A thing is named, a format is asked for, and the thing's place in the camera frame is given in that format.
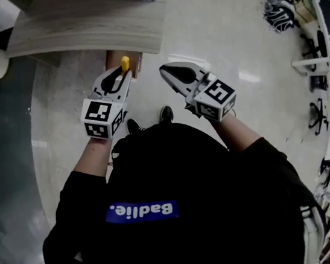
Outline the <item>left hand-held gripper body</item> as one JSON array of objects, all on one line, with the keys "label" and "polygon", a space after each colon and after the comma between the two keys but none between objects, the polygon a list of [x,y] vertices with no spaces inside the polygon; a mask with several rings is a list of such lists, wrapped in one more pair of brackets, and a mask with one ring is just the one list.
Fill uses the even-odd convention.
[{"label": "left hand-held gripper body", "polygon": [[101,95],[92,92],[84,101],[81,123],[88,137],[110,140],[124,121],[128,91]]}]

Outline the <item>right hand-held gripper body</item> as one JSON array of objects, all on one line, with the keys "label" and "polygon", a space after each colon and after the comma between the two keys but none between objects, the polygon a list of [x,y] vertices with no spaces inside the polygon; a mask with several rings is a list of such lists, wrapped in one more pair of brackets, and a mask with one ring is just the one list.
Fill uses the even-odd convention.
[{"label": "right hand-held gripper body", "polygon": [[194,85],[185,100],[186,108],[196,116],[221,121],[234,107],[236,92],[208,72]]}]

